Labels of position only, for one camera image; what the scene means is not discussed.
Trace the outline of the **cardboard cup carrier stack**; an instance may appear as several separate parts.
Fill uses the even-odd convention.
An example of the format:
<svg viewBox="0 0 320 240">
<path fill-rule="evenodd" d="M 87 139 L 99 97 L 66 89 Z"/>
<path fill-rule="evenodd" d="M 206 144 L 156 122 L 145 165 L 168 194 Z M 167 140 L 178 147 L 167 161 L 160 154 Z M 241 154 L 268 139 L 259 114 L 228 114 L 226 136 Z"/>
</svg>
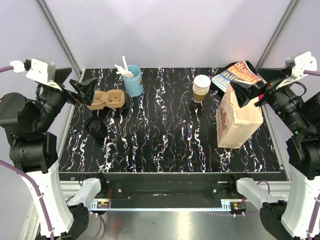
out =
<svg viewBox="0 0 320 240">
<path fill-rule="evenodd" d="M 87 108 L 91 111 L 122 108 L 125 104 L 125 93 L 121 89 L 112 89 L 107 92 L 97 90 L 94 92 L 93 101 Z"/>
</svg>

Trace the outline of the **brown paper takeout bag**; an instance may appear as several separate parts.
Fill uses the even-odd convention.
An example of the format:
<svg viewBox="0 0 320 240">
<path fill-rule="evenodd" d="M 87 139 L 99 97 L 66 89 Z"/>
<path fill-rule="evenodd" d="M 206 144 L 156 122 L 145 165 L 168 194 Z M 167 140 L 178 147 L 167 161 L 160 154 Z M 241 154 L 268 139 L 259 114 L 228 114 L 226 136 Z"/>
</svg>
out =
<svg viewBox="0 0 320 240">
<path fill-rule="evenodd" d="M 236 92 L 228 86 L 216 113 L 217 146 L 239 149 L 264 122 L 262 110 L 255 97 L 239 107 Z"/>
</svg>

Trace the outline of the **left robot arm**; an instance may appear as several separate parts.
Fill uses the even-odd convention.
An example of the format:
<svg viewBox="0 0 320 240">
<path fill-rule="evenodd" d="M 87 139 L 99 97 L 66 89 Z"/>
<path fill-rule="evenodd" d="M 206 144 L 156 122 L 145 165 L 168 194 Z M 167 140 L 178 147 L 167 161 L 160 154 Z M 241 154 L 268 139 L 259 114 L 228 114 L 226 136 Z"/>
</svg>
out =
<svg viewBox="0 0 320 240">
<path fill-rule="evenodd" d="M 53 81 L 39 83 L 36 99 L 11 92 L 0 100 L 0 125 L 10 146 L 12 164 L 6 167 L 20 174 L 27 185 L 40 221 L 39 240 L 75 240 L 89 225 L 89 207 L 103 198 L 108 186 L 102 176 L 87 178 L 78 192 L 66 200 L 59 178 L 57 137 L 49 128 L 66 103 L 90 105 L 97 78 L 70 80 L 74 91 L 64 86 L 71 68 L 60 68 Z"/>
</svg>

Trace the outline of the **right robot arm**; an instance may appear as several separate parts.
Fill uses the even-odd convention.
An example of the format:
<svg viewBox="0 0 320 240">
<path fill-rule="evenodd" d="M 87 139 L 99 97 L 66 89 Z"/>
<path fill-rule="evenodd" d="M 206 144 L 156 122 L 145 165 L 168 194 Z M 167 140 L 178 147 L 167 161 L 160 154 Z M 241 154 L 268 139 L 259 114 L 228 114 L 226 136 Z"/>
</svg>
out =
<svg viewBox="0 0 320 240">
<path fill-rule="evenodd" d="M 249 84 L 233 80 L 240 107 L 258 98 L 256 107 L 269 105 L 291 131 L 286 141 L 290 165 L 288 200 L 263 191 L 249 177 L 227 185 L 228 195 L 249 200 L 259 211 L 267 232 L 278 240 L 317 240 L 320 237 L 320 95 L 308 100 L 291 87 L 293 67 L 259 68 L 262 80 Z"/>
</svg>

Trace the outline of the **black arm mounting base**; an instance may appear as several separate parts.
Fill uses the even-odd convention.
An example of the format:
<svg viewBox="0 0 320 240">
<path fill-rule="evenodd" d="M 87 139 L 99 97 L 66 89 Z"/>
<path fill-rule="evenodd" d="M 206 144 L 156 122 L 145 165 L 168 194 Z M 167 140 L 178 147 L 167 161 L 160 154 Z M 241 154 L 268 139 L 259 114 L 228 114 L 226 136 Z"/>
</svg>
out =
<svg viewBox="0 0 320 240">
<path fill-rule="evenodd" d="M 79 182 L 103 177 L 113 199 L 133 196 L 201 196 L 212 199 L 218 194 L 237 195 L 236 181 L 251 178 L 248 173 L 78 173 Z"/>
</svg>

